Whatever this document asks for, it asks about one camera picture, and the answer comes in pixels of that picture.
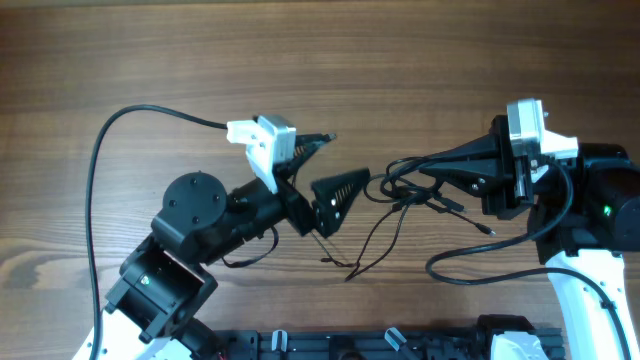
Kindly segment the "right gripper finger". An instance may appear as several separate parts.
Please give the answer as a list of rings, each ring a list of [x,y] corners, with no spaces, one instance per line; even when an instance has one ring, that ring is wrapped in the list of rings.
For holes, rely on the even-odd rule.
[[[419,172],[472,196],[483,196],[503,186],[503,172],[497,159],[437,162],[421,167]]]
[[[465,159],[495,158],[499,155],[499,137],[496,134],[487,134],[454,149],[432,154],[433,161],[451,162]]]

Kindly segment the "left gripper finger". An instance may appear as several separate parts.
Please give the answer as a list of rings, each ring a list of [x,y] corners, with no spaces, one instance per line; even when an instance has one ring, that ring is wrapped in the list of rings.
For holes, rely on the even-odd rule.
[[[357,169],[311,184],[315,229],[320,235],[333,235],[344,222],[353,202],[370,178],[368,168]]]
[[[291,160],[279,165],[279,179],[286,181],[295,177],[300,168],[323,146],[336,139],[335,133],[297,135]]]

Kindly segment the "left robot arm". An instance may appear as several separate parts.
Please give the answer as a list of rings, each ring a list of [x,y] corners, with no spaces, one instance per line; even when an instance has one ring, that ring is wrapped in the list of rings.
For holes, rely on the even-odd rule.
[[[313,182],[313,201],[290,181],[332,138],[297,137],[291,158],[231,192],[207,173],[174,180],[150,234],[121,265],[106,305],[95,312],[94,326],[76,358],[223,358],[225,341],[195,317],[218,287],[205,268],[216,261],[236,268],[254,264],[253,259],[230,262],[226,257],[266,232],[275,233],[283,220],[300,235],[316,231],[327,238],[339,230],[369,170]]]

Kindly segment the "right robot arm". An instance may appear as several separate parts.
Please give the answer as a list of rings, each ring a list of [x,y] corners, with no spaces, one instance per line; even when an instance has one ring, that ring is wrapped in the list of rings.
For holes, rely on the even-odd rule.
[[[511,219],[530,210],[523,235],[430,258],[432,278],[473,286],[546,275],[573,358],[638,358],[623,256],[639,249],[639,168],[622,147],[549,132],[541,114],[509,114],[496,117],[488,135],[432,155],[420,171],[481,198],[486,215]],[[525,241],[536,244],[537,268],[464,281],[434,269]]]

